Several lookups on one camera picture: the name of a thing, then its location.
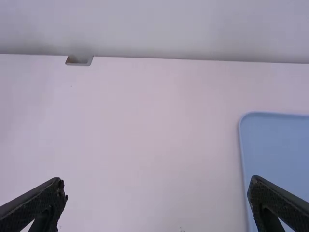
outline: white wall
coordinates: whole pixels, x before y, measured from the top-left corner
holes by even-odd
[[[306,0],[2,0],[0,52],[309,62]]]
[[[237,125],[309,114],[309,65],[0,55],[0,205],[59,176],[60,231],[246,232]]]

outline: blue tray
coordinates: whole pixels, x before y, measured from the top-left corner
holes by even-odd
[[[259,175],[309,202],[309,116],[249,113],[239,138],[246,196],[251,176]],[[257,232],[246,202],[249,231]]]

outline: light blue panel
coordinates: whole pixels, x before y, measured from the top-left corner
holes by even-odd
[[[309,116],[249,113],[239,137],[246,196],[251,176],[259,175],[309,202]],[[257,232],[246,202],[250,232]]]

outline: white surface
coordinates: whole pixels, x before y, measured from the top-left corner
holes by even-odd
[[[0,55],[0,204],[59,176],[60,231],[245,232],[237,124],[309,114],[309,65]]]
[[[309,62],[307,0],[2,0],[0,52]]]

